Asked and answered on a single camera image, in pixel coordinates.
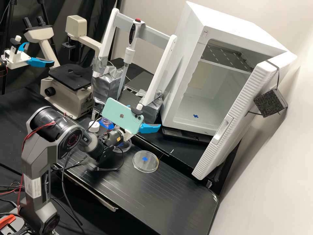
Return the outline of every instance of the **petri dish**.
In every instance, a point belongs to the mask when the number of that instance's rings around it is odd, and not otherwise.
[[[121,148],[123,150],[123,152],[127,152],[128,150],[130,150],[132,146],[132,143],[131,143],[131,140],[127,140],[127,141],[123,141],[122,143],[120,143],[117,147]],[[114,148],[113,149],[113,152],[116,152],[116,153],[122,153],[120,149],[118,148]]]
[[[159,160],[152,152],[141,150],[135,153],[133,164],[136,169],[145,173],[152,173],[157,170]]]

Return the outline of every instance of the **robotic arm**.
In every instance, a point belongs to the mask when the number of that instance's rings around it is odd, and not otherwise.
[[[52,125],[43,128],[47,123]],[[26,125],[28,133],[33,134],[24,143],[22,151],[26,197],[21,200],[19,214],[38,234],[49,234],[60,219],[50,201],[51,165],[77,145],[101,163],[112,153],[114,146],[123,141],[124,135],[122,130],[112,130],[101,141],[51,107],[37,110]]]

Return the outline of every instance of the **label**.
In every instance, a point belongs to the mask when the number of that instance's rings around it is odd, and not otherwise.
[[[32,198],[41,196],[41,179],[31,179],[24,174],[25,192]]]

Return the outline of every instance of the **foam pad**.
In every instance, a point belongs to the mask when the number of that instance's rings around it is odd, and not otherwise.
[[[264,118],[288,107],[288,104],[282,94],[276,89],[269,90],[268,92],[256,97],[253,101]]]

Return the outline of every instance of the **black curtain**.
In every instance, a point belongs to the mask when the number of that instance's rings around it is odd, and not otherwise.
[[[3,0],[0,3],[0,17],[8,4],[9,0]],[[68,50],[62,47],[62,43],[67,41],[65,32],[66,18],[68,15],[79,15],[87,20],[87,36],[101,41],[109,20],[111,11],[114,7],[115,0],[45,0],[47,15],[49,22],[53,25],[54,43],[57,50],[58,59],[61,65],[72,63],[68,60]],[[21,42],[26,42],[23,35],[25,26],[23,18],[27,16],[33,26],[37,26],[36,18],[42,16],[42,10],[37,0],[17,0],[14,6],[10,37],[16,35],[22,37]],[[0,25],[0,52],[6,47],[6,15]],[[40,47],[37,43],[30,43],[27,54],[32,57],[44,58]],[[88,47],[82,50],[82,59],[80,65],[87,67],[91,64],[94,51]],[[49,69],[34,68],[25,66],[14,70],[8,70],[6,93],[36,83],[40,84],[40,80],[48,76]],[[2,88],[2,78],[0,78],[0,90]]]

